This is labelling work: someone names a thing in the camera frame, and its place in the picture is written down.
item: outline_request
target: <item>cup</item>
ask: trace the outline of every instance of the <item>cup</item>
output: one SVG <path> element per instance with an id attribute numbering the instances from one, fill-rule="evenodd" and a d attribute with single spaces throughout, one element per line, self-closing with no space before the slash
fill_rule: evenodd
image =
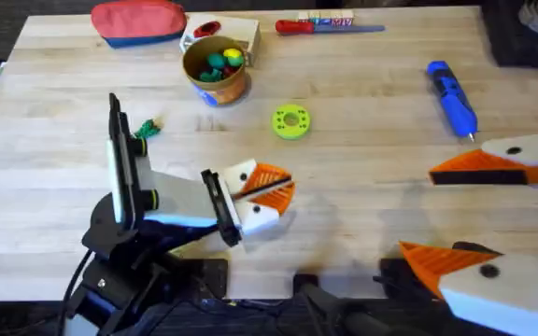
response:
<path id="1" fill-rule="evenodd" d="M 186 76 L 201 98 L 211 106 L 226 105 L 236 101 L 242 96 L 247 86 L 244 64 L 240 65 L 234 74 L 218 82 L 208 83 L 198 79 L 200 74 L 209 68 L 206 57 L 214 52 L 223 54 L 226 49 L 238 49 L 242 55 L 245 54 L 242 47 L 230 37 L 213 35 L 194 42 L 186 49 L 182 57 Z"/>

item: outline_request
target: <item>wooden table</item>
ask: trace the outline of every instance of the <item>wooden table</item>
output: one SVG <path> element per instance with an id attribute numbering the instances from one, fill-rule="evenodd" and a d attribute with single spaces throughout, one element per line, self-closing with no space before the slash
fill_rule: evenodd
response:
<path id="1" fill-rule="evenodd" d="M 109 191 L 110 91 L 133 128 L 163 116 L 149 142 L 158 171 L 196 179 L 255 158 L 293 173 L 285 230 L 219 254 L 231 298 L 287 297 L 297 270 L 337 295 L 380 296 L 371 276 L 399 240 L 538 254 L 538 189 L 429 182 L 430 168 L 478 145 L 450 135 L 425 68 L 450 63 L 479 117 L 477 142 L 538 133 L 538 70 L 494 65 L 477 7 L 355 14 L 387 32 L 280 37 L 274 22 L 296 12 L 229 13 L 259 19 L 262 43 L 248 97 L 223 108 L 182 74 L 177 41 L 115 50 L 87 15 L 30 17 L 0 81 L 0 301 L 63 296 Z M 285 103 L 312 113 L 303 139 L 273 134 Z"/>

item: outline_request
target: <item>black screw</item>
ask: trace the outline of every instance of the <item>black screw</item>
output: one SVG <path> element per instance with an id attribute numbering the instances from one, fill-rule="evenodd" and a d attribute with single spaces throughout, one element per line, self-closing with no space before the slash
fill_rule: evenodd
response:
<path id="1" fill-rule="evenodd" d="M 520 148 L 520 147 L 509 147 L 508 150 L 506 150 L 505 152 L 508 155 L 516 155 L 521 151 L 522 151 L 522 148 Z"/>
<path id="2" fill-rule="evenodd" d="M 500 269 L 491 264 L 481 266 L 479 271 L 481 272 L 481 275 L 485 276 L 487 279 L 492 279 L 500 275 Z"/>

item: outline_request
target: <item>blue screwdriver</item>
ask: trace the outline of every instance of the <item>blue screwdriver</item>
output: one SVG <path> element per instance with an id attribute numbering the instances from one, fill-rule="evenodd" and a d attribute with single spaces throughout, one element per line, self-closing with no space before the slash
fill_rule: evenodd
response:
<path id="1" fill-rule="evenodd" d="M 427 74 L 456 136 L 468 136 L 474 142 L 474 134 L 478 131 L 476 114 L 449 65 L 444 61 L 433 61 L 427 66 Z"/>

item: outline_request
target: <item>red pencil case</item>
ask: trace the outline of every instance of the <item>red pencil case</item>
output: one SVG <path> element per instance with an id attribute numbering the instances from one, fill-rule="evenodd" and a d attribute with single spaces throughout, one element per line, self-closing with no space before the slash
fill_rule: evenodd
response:
<path id="1" fill-rule="evenodd" d="M 167 41 L 186 28 L 184 8 L 166 0 L 104 3 L 92 9 L 91 21 L 112 48 Z"/>

